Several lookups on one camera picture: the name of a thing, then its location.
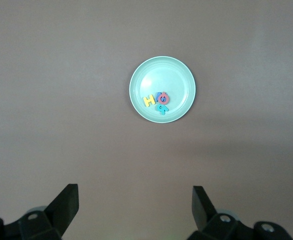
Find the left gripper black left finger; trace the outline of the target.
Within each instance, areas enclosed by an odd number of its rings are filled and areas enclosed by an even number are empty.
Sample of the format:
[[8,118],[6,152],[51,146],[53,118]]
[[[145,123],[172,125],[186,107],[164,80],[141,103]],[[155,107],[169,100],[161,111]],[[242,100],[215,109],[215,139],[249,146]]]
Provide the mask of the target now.
[[79,187],[68,184],[47,206],[28,210],[5,226],[6,240],[61,240],[79,210]]

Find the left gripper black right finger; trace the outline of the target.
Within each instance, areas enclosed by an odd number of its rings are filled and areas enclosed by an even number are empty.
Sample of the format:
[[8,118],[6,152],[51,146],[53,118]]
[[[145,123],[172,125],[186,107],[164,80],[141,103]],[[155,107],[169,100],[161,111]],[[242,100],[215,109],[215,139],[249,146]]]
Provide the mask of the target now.
[[197,227],[190,240],[234,240],[238,222],[227,213],[218,213],[202,186],[192,189],[192,215]]

